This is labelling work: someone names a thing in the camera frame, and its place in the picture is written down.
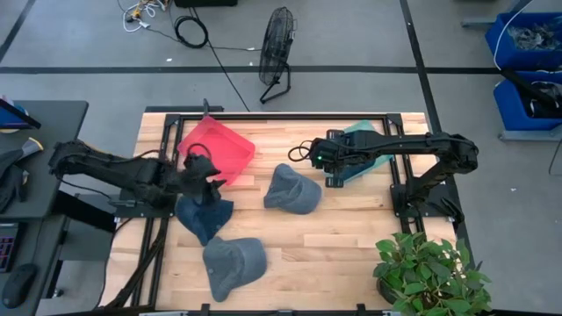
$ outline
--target keyboard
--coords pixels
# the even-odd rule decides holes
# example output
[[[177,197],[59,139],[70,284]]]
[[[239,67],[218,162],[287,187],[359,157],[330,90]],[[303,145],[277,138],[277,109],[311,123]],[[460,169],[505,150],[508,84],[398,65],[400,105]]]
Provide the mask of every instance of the keyboard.
[[[0,223],[0,273],[10,272],[16,258],[21,230],[19,223]]]

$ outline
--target black desk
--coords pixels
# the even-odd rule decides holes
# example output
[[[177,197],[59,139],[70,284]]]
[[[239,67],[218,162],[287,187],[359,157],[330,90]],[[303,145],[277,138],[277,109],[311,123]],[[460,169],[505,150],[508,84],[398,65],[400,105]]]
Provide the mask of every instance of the black desk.
[[[2,316],[35,315],[41,298],[47,293],[47,285],[53,277],[54,264],[57,262],[58,249],[61,247],[63,230],[68,217],[51,214],[55,211],[55,200],[60,182],[48,174],[48,160],[53,153],[53,145],[58,141],[75,140],[82,126],[88,109],[84,101],[19,101],[42,127],[39,130],[19,131],[14,134],[0,134],[0,151],[21,146],[29,137],[37,139],[45,148],[24,161],[21,166],[30,172],[28,199],[24,203],[16,202],[9,206],[6,213],[0,215],[0,221],[10,222],[24,220],[26,227],[16,261],[12,269],[32,261],[39,268],[27,299],[18,308],[6,309],[0,304]],[[0,291],[10,273],[0,274]]]
[[[0,133],[0,152],[21,147],[29,137],[38,140],[45,150],[23,160],[20,165],[27,170],[28,200],[15,201],[0,214],[2,219],[42,219],[51,210],[60,182],[49,175],[48,161],[58,141],[75,140],[88,109],[84,101],[18,101],[41,124],[39,130]]]

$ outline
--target computer mouse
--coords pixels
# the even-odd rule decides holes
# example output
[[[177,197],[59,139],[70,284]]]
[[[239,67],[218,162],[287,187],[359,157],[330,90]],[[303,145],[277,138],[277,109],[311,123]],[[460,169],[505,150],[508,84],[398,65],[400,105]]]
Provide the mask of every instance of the computer mouse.
[[[6,308],[16,308],[25,302],[25,297],[37,275],[37,266],[27,263],[15,268],[2,290],[2,304]]]

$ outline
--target fan grille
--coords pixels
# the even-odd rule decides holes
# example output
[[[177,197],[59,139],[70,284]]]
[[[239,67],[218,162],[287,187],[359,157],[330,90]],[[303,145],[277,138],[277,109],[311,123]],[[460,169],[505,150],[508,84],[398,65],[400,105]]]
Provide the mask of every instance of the fan grille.
[[[286,7],[275,9],[263,38],[259,73],[263,83],[276,83],[283,74],[291,50],[292,30],[292,13]]]

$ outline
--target potted plant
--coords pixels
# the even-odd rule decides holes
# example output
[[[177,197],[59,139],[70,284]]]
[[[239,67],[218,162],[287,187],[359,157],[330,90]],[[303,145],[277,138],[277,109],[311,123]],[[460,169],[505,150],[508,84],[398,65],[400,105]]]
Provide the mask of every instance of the potted plant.
[[[474,315],[490,311],[490,279],[467,269],[470,254],[463,240],[456,249],[446,240],[426,241],[425,233],[394,233],[395,241],[377,242],[382,262],[373,276],[393,310],[406,315]]]

